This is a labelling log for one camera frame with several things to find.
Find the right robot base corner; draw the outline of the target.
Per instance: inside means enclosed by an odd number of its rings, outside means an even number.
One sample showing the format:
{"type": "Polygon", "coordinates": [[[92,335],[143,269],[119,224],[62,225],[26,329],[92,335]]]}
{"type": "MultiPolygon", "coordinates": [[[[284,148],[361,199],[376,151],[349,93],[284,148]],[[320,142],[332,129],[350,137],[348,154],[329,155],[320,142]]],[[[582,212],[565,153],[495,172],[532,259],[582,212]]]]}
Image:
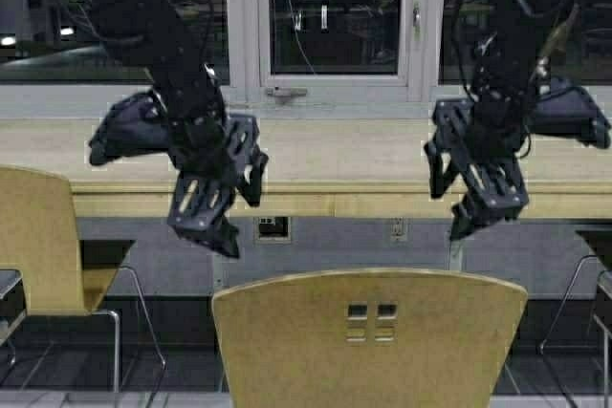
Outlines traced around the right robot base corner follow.
{"type": "Polygon", "coordinates": [[[598,279],[594,319],[608,334],[611,334],[611,272],[604,271],[598,279]]]}

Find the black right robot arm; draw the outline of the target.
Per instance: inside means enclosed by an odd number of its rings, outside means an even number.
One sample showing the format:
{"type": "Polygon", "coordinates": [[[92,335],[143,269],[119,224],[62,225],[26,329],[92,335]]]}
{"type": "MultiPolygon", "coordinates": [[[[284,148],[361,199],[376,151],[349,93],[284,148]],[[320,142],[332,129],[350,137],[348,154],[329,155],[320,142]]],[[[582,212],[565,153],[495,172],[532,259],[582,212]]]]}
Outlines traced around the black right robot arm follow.
{"type": "Polygon", "coordinates": [[[489,26],[473,47],[463,97],[443,98],[425,144],[429,193],[440,199],[456,180],[466,190],[452,209],[451,241],[502,221],[529,203],[520,150],[533,135],[606,149],[611,125],[580,86],[550,75],[548,62],[579,14],[579,0],[490,0],[489,26]]]}

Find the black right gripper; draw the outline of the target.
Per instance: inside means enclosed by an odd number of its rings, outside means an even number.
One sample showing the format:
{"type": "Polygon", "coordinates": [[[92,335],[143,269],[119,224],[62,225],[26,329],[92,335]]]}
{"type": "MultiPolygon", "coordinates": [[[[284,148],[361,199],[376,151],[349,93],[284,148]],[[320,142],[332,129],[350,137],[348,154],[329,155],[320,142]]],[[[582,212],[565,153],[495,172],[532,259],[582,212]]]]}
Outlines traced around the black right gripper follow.
{"type": "Polygon", "coordinates": [[[461,201],[451,208],[453,242],[516,220],[529,203],[515,150],[474,121],[472,109],[467,98],[438,100],[431,116],[435,132],[424,145],[432,199],[441,199],[458,177],[466,186],[461,201]]]}

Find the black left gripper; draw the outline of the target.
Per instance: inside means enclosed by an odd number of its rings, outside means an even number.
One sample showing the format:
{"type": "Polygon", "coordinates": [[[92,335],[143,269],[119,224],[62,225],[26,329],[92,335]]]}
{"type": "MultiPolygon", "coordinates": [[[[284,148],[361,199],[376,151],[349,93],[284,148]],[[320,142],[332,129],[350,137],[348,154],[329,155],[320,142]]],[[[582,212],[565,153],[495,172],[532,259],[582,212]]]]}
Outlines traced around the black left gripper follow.
{"type": "Polygon", "coordinates": [[[228,258],[239,258],[239,229],[226,213],[238,194],[260,206],[269,156],[258,145],[254,116],[171,118],[168,156],[179,170],[167,223],[176,234],[228,258]]]}

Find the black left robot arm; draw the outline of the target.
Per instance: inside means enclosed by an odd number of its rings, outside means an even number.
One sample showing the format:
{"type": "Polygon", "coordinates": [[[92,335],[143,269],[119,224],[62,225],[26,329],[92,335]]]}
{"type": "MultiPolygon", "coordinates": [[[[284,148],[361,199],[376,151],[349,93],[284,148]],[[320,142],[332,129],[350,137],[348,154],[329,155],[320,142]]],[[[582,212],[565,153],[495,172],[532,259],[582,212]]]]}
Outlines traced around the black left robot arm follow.
{"type": "Polygon", "coordinates": [[[257,207],[268,155],[257,119],[227,109],[195,36],[169,0],[79,0],[73,24],[150,86],[113,104],[90,138],[89,162],[165,154],[177,170],[167,222],[176,235],[237,259],[228,218],[237,198],[257,207]]]}

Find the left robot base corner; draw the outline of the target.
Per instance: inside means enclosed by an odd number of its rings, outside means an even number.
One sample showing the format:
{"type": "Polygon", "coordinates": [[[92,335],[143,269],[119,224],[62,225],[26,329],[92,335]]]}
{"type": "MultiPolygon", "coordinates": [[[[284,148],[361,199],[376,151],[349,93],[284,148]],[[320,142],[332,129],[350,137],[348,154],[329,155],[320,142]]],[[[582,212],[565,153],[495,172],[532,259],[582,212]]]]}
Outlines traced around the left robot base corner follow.
{"type": "Polygon", "coordinates": [[[23,279],[19,271],[1,270],[1,331],[7,330],[26,309],[23,279]]]}

